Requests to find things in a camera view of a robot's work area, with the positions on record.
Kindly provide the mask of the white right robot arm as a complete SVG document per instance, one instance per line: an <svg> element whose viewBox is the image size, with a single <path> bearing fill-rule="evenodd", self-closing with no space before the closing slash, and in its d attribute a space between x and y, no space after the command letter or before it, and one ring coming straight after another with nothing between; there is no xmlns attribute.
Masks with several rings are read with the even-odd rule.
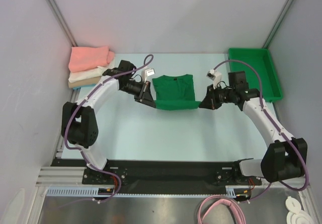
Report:
<svg viewBox="0 0 322 224"><path fill-rule="evenodd" d="M295 138L276 117L272 115L258 89L249 88L243 71L228 75L229 85L222 87L222 74L215 70L207 73L213 83L207 87L206 96L200 108L216 110L224 103L233 103L253 122L267 150L262 159L239 161L239 167L232 171L232 179L244 184L250 176L281 182L302 177L307 156L307 143L303 138Z"/></svg>

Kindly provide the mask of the green t shirt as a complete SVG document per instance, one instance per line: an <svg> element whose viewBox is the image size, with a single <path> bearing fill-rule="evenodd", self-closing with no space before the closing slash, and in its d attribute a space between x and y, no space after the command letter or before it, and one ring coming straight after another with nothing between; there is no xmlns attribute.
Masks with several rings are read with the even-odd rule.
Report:
<svg viewBox="0 0 322 224"><path fill-rule="evenodd" d="M167 111L193 110L199 108L196 101L194 81L191 74L183 76L160 76L152 79L156 93L156 108Z"/></svg>

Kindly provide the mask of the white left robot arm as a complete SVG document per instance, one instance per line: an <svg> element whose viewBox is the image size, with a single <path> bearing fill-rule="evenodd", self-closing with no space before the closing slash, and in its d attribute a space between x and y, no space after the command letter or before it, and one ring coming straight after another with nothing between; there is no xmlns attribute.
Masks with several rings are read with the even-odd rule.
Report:
<svg viewBox="0 0 322 224"><path fill-rule="evenodd" d="M61 134L77 150L93 177L107 183L108 160L150 164L210 161L215 116L196 100L191 74L135 80L143 66L122 60L77 102L63 105Z"/></svg>

